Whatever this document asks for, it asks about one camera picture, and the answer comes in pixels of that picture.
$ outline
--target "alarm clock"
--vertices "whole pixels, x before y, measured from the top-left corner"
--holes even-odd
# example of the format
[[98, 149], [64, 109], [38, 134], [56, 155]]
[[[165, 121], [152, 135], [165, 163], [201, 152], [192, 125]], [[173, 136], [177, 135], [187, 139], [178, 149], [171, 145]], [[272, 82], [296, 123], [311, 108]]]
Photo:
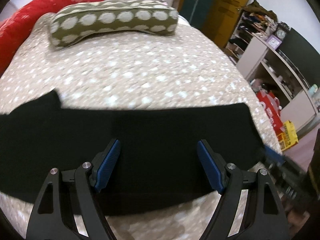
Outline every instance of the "alarm clock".
[[274, 35], [279, 40], [283, 41], [289, 31], [290, 31], [290, 27], [286, 23], [280, 22], [278, 23], [278, 26], [276, 28], [276, 31], [274, 32]]
[[274, 49], [277, 49], [280, 46], [280, 44], [282, 43], [282, 41], [279, 38], [277, 38], [276, 36], [271, 35], [267, 39], [266, 43], [268, 43]]

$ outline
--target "mattress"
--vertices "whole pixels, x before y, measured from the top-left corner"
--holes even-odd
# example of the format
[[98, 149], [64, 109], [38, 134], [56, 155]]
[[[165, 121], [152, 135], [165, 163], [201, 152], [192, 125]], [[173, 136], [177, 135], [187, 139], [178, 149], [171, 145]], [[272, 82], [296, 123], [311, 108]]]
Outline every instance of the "mattress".
[[[254, 92], [228, 57], [199, 30], [178, 24], [171, 37], [139, 32], [98, 34], [56, 51], [48, 41], [48, 21], [54, 15], [37, 21], [1, 77], [2, 113], [54, 88], [63, 107], [69, 108], [165, 109], [244, 102], [263, 142], [280, 152]], [[199, 239], [219, 198], [212, 192], [167, 209], [107, 220], [118, 239]], [[239, 229], [245, 200], [243, 191], [230, 235]], [[0, 192], [0, 208], [23, 237], [32, 206]], [[76, 223], [85, 235], [80, 216]]]

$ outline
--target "purple clock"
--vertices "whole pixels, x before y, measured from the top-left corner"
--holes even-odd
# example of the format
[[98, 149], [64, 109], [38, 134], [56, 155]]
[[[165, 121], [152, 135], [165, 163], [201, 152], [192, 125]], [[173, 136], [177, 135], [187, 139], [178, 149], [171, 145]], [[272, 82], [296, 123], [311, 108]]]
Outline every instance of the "purple clock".
[[280, 46], [280, 44], [282, 43], [282, 41], [279, 40], [276, 36], [271, 35], [271, 36], [267, 39], [266, 43], [268, 43], [268, 44], [269, 44], [271, 47], [273, 47], [274, 49], [277, 49], [277, 48]]

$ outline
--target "beige bedspread with white spots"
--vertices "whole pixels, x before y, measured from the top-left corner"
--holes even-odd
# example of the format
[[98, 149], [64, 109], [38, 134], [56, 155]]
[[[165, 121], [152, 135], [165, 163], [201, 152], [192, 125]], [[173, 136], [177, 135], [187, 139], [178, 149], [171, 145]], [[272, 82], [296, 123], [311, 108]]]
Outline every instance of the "beige bedspread with white spots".
[[[1, 77], [1, 112], [9, 113], [53, 88], [59, 90], [63, 107], [71, 108], [160, 109], [245, 102], [263, 141], [280, 152], [255, 94], [224, 53], [200, 31], [178, 25], [171, 37], [108, 33], [54, 51], [47, 34], [47, 20], [53, 15], [38, 20]], [[245, 199], [244, 192], [230, 234], [239, 228]], [[118, 239], [196, 240], [218, 200], [217, 192], [212, 192], [160, 211], [109, 217], [108, 222]], [[0, 193], [0, 208], [25, 237], [32, 204]], [[85, 234], [81, 218], [76, 221]]]

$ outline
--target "screw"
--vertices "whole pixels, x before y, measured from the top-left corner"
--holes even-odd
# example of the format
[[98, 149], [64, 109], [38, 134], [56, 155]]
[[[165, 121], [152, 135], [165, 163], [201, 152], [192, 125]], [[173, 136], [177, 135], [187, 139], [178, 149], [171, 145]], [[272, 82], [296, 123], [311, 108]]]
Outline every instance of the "screw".
[[85, 169], [90, 168], [90, 166], [91, 166], [91, 163], [89, 162], [85, 162], [84, 164], [82, 164], [82, 167]]
[[261, 169], [261, 170], [260, 170], [260, 173], [261, 173], [262, 175], [267, 175], [267, 174], [268, 174], [268, 172], [267, 172], [265, 169]]
[[236, 168], [236, 165], [233, 164], [233, 163], [228, 163], [228, 164], [227, 164], [227, 167], [228, 167], [228, 169], [230, 169], [230, 170], [234, 170], [234, 169]]
[[57, 168], [53, 168], [53, 169], [51, 169], [51, 171], [50, 171], [50, 173], [51, 173], [52, 175], [56, 174], [57, 172], [58, 172], [58, 169], [57, 169]]

